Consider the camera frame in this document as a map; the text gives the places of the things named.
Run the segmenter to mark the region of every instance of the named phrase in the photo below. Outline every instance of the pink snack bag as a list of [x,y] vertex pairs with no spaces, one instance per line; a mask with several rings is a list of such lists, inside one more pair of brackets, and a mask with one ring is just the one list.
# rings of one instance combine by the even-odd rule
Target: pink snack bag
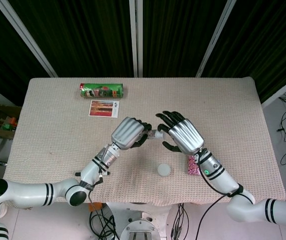
[[189,156],[187,159],[188,159],[187,173],[190,175],[201,175],[201,173],[199,172],[198,165],[195,163],[194,156]]

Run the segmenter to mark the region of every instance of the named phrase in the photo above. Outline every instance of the green can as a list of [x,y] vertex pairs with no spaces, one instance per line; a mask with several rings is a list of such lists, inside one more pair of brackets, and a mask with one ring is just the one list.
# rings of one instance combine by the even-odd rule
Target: green can
[[122,83],[81,83],[79,90],[83,98],[122,98]]

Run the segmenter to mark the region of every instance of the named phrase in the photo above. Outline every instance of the textured cloth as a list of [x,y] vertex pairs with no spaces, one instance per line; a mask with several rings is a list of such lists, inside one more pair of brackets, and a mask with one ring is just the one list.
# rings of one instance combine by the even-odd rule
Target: textured cloth
[[[91,100],[80,97],[80,83],[123,83],[118,118],[88,117]],[[250,77],[32,79],[4,178],[29,184],[73,178],[111,142],[111,133],[125,117],[141,119],[156,129],[162,120],[155,114],[163,110],[178,111],[190,119],[204,137],[205,147],[257,201],[285,199]],[[219,195],[201,176],[187,173],[186,156],[168,151],[161,142],[151,139],[121,151],[110,167],[111,175],[95,187],[93,200],[157,206],[214,202]],[[158,175],[161,163],[171,166],[170,176]]]

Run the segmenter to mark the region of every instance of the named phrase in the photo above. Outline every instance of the silver robotic hand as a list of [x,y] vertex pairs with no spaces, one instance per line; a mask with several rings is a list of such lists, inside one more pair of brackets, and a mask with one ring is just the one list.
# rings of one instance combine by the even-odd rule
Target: silver robotic hand
[[79,185],[73,186],[66,193],[66,200],[72,206],[82,204],[89,192],[103,182],[103,175],[119,157],[120,150],[140,147],[148,135],[144,134],[152,129],[152,125],[135,118],[126,117],[112,133],[112,143],[106,145],[81,171]]
[[216,192],[231,198],[227,212],[233,220],[238,222],[266,221],[286,225],[286,201],[266,199],[255,204],[254,196],[238,184],[220,161],[204,148],[204,139],[188,119],[175,111],[164,111],[163,114],[158,113],[156,116],[166,123],[166,125],[161,123],[158,130],[168,133],[177,144],[177,146],[172,146],[164,141],[163,145],[172,152],[195,156],[202,176],[206,176],[214,185],[214,187],[210,184],[209,186]]

